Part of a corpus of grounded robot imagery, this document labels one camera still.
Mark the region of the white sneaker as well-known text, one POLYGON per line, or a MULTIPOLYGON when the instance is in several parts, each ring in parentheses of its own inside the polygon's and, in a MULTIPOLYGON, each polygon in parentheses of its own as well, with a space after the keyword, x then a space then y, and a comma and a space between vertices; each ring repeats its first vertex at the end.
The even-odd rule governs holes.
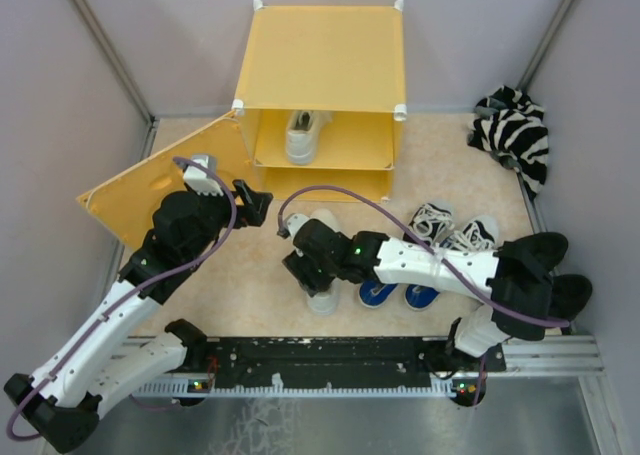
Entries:
POLYGON ((320 132, 332 118, 330 111, 295 110, 291 113, 285 134, 285 152, 290 163, 308 165, 314 160, 320 132))
POLYGON ((348 239, 341 233, 336 216, 325 208, 310 216, 310 228, 305 229, 304 243, 300 247, 313 265, 313 279, 307 304, 316 315, 328 316, 335 312, 339 302, 339 289, 333 272, 343 257, 348 239))

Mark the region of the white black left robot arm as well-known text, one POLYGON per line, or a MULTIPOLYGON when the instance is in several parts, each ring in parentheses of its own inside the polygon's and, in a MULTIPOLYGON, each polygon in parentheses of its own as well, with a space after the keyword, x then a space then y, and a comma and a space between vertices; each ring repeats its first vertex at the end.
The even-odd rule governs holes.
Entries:
POLYGON ((23 418, 35 438, 44 438, 59 453, 72 452, 146 382, 176 369, 201 369, 208 359, 207 337, 184 319, 169 323, 134 354, 119 361, 111 357, 232 230, 262 226, 272 200, 272 194, 256 192, 242 180, 205 191, 187 185, 167 194, 99 307, 46 363, 5 383, 4 393, 14 405, 7 436, 26 441, 14 431, 23 418))

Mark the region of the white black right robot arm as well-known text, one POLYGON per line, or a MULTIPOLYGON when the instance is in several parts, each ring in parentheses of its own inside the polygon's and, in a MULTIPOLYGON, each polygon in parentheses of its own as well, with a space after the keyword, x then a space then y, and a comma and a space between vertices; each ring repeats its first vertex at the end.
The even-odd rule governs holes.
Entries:
POLYGON ((371 231, 347 237, 318 219, 293 216, 278 234, 291 239, 294 249, 283 263, 311 297, 342 280, 430 287, 479 301, 449 335, 447 359, 461 371, 507 340, 538 342, 565 324, 550 314, 551 273, 568 249, 559 233, 537 233, 497 249, 453 250, 371 231))

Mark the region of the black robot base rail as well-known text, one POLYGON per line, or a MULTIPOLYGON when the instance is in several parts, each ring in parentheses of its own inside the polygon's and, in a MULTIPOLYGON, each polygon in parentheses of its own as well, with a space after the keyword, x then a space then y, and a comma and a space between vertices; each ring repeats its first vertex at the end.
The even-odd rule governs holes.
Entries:
POLYGON ((477 373, 506 369, 501 346, 474 358, 442 338, 210 339, 196 362, 147 383, 135 397, 195 404, 206 398, 445 397, 470 402, 477 373))

